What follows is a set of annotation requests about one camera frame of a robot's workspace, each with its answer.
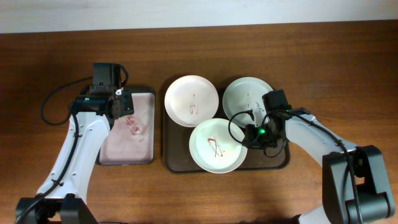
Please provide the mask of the pale green plate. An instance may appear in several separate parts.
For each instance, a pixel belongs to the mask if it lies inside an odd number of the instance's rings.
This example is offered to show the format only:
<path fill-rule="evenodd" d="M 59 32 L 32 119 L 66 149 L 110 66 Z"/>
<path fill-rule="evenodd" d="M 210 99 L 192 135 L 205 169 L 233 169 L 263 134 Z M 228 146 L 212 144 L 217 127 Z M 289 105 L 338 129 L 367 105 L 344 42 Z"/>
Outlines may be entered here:
<path fill-rule="evenodd" d="M 254 77 L 243 77 L 233 81 L 224 91 L 223 110 L 228 118 L 236 113 L 252 110 L 254 119 L 243 113 L 233 119 L 233 123 L 241 128 L 247 124 L 260 126 L 267 111 L 262 96 L 273 91 L 265 81 Z"/>

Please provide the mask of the cream white plate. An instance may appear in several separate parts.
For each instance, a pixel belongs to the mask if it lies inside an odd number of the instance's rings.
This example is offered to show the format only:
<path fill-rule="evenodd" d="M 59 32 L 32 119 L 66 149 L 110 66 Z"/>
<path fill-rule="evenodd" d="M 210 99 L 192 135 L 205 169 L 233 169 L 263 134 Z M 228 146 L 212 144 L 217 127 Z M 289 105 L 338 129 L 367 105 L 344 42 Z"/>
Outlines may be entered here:
<path fill-rule="evenodd" d="M 199 124 L 189 139 L 190 154 L 202 169 L 225 174 L 236 170 L 248 149 L 241 144 L 244 133 L 227 119 L 213 118 Z"/>

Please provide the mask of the pink plate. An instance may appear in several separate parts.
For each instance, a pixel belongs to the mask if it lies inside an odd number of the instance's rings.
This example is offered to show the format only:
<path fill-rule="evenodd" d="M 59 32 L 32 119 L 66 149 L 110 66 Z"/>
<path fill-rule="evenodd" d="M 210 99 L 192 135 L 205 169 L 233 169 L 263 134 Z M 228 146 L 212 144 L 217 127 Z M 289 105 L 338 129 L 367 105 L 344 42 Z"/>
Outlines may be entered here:
<path fill-rule="evenodd" d="M 206 78 L 186 75 L 170 84 L 165 92 L 164 106 L 172 121 L 192 128 L 214 117 L 219 96 L 215 86 Z"/>

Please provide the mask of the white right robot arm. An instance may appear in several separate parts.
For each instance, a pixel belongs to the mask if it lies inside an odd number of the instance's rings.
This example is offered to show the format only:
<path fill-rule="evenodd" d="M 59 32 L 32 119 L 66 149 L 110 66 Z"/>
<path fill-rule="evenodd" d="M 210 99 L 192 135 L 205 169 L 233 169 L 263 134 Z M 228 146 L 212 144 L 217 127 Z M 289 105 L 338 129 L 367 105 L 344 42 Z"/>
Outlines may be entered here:
<path fill-rule="evenodd" d="M 292 142 L 322 167 L 322 205 L 297 215 L 295 223 L 371 223 L 395 214 L 380 149 L 344 140 L 305 108 L 270 111 L 259 126 L 246 125 L 244 134 L 249 149 Z"/>

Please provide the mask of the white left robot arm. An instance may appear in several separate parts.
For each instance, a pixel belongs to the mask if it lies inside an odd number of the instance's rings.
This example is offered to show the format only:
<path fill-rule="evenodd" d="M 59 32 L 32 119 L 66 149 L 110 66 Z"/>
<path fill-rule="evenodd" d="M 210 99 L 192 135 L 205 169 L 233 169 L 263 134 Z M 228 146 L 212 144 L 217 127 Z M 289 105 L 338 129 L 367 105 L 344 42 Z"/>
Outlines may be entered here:
<path fill-rule="evenodd" d="M 80 95 L 70 106 L 68 133 L 49 176 L 35 197 L 21 198 L 16 223 L 96 223 L 86 204 L 91 173 L 104 140 L 117 119 L 134 113 L 132 93 Z"/>

